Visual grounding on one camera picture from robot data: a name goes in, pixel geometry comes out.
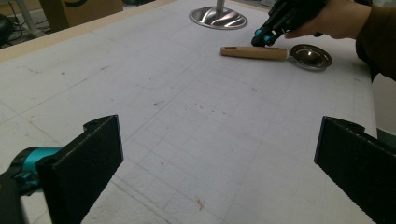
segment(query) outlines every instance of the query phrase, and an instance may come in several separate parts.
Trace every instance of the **cardboard box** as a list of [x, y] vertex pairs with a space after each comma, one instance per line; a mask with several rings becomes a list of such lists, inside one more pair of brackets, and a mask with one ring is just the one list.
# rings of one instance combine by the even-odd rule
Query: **cardboard box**
[[121, 12], [122, 0], [40, 0], [52, 32]]

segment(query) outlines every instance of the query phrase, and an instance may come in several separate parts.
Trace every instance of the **human hand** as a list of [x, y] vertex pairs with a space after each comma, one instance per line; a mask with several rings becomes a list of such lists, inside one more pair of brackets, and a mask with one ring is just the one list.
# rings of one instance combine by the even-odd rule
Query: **human hand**
[[306, 22], [297, 30], [285, 33], [285, 37], [295, 38], [319, 32], [334, 39], [356, 39], [370, 12], [370, 7], [350, 0], [329, 0], [313, 20]]

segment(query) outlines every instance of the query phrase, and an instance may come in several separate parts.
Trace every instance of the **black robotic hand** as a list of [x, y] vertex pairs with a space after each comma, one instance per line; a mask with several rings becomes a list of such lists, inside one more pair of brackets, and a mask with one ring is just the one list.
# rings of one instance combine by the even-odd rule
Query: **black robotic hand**
[[316, 17], [326, 6], [327, 1], [277, 0], [268, 12], [270, 18], [256, 30], [251, 44], [255, 47], [272, 46], [286, 32], [295, 30]]

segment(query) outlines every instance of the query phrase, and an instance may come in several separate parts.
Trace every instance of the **sleeve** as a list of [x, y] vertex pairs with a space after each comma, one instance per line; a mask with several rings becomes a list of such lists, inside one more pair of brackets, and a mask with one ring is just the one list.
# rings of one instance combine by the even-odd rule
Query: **sleeve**
[[396, 7], [373, 6], [356, 39], [358, 57], [371, 70], [396, 81]]

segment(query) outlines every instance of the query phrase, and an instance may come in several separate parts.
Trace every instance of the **wooden handle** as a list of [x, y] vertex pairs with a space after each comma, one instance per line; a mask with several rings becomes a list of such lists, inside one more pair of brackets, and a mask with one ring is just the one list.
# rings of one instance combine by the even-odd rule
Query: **wooden handle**
[[220, 54], [222, 56], [269, 60], [285, 60], [289, 57], [287, 49], [263, 47], [222, 47]]

